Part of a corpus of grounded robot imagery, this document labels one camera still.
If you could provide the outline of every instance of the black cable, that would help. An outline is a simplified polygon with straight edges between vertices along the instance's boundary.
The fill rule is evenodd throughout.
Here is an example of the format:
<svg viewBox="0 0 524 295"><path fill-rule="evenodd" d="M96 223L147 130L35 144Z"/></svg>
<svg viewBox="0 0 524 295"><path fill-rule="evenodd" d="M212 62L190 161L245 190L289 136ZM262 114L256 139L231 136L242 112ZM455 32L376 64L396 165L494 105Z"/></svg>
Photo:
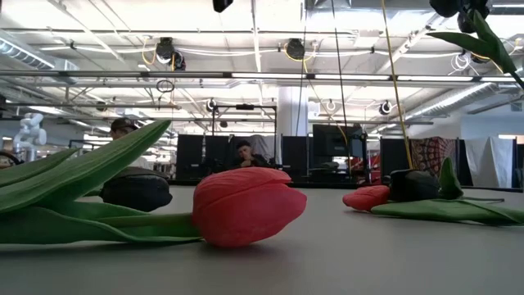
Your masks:
<svg viewBox="0 0 524 295"><path fill-rule="evenodd" d="M295 136L298 136L298 124L300 122L300 104L302 103L302 84L304 82L304 78L303 78L303 75L304 75L304 57L305 57L305 32L306 32L306 28L307 28L307 25L308 25L308 1L304 1L304 4L305 4L305 15L304 15L304 37L302 38L302 40L304 41L304 56L302 56L302 67L300 69L300 92L299 92L299 97L298 97L298 116L296 117L296 131L295 131ZM293 103L292 103L292 99L291 98L291 118L293 117ZM291 121L291 135L293 134L293 121Z"/></svg>
<svg viewBox="0 0 524 295"><path fill-rule="evenodd" d="M335 42L337 44L338 75L339 75L339 80L341 82L342 114L344 115L344 133L345 133L347 131L346 102L344 101L344 84L342 82L341 50L338 45L337 18L335 16L335 3L333 0L331 0L331 9L333 12L333 22L335 23ZM349 154L349 149L350 149L349 141L350 139L348 138L348 143L346 144L346 150L348 151L348 157L351 156Z"/></svg>

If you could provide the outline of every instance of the computer monitor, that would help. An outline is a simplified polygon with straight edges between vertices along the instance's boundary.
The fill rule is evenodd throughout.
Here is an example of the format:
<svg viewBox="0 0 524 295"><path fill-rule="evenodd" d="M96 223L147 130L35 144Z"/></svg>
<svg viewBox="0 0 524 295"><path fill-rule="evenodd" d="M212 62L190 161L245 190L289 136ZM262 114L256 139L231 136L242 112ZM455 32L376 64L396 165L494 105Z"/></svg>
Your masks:
<svg viewBox="0 0 524 295"><path fill-rule="evenodd" d="M348 145L341 132L344 130ZM317 157L363 157L364 147L359 136L361 127L337 127L335 125L313 125L314 155Z"/></svg>

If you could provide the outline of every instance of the white column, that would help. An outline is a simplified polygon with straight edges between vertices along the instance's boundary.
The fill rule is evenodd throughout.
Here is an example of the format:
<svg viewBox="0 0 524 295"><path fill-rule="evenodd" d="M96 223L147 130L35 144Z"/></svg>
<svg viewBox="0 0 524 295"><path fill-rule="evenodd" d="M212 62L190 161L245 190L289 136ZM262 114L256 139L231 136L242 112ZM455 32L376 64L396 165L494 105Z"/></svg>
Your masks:
<svg viewBox="0 0 524 295"><path fill-rule="evenodd" d="M282 163L280 137L308 136L308 89L281 87L277 100L277 163Z"/></svg>

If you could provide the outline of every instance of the white robot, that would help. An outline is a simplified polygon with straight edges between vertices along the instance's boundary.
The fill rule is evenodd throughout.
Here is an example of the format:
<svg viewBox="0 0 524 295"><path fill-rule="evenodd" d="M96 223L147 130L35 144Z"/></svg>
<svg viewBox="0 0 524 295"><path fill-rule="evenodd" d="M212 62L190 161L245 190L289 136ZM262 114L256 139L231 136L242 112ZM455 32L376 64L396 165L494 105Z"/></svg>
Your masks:
<svg viewBox="0 0 524 295"><path fill-rule="evenodd" d="M13 139L13 152L18 156L22 151L26 151L25 161L36 160L36 146L44 145L47 142L46 130L40 129L42 114L25 114L24 119L20 120L20 131Z"/></svg>

